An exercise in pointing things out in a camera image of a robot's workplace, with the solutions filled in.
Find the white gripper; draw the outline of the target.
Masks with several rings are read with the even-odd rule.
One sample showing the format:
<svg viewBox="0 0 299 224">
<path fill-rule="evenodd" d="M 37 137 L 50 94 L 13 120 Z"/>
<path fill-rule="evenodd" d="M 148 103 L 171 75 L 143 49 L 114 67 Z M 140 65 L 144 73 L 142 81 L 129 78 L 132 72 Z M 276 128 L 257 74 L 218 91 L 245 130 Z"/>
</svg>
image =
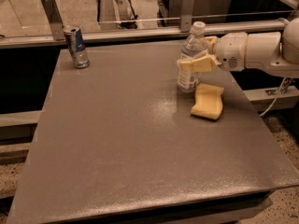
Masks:
<svg viewBox="0 0 299 224">
<path fill-rule="evenodd" d="M 215 35 L 205 36 L 207 51 L 216 55 L 219 67 L 226 71 L 242 71 L 245 68 L 245 56 L 249 35 L 245 32 L 230 33 L 221 38 Z M 177 60 L 178 67 L 184 72 L 206 73 L 217 66 L 212 55 L 195 59 Z"/>
</svg>

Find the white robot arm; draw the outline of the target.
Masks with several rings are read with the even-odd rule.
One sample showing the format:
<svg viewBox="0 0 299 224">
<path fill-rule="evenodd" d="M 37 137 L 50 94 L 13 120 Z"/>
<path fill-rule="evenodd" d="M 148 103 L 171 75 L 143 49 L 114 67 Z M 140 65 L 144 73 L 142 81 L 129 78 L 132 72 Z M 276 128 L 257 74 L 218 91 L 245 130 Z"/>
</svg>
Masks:
<svg viewBox="0 0 299 224">
<path fill-rule="evenodd" d="M 205 73 L 216 66 L 227 71 L 259 69 L 276 77 L 299 77 L 299 18 L 281 32 L 230 33 L 210 36 L 211 51 L 200 58 L 178 60 L 184 72 Z"/>
</svg>

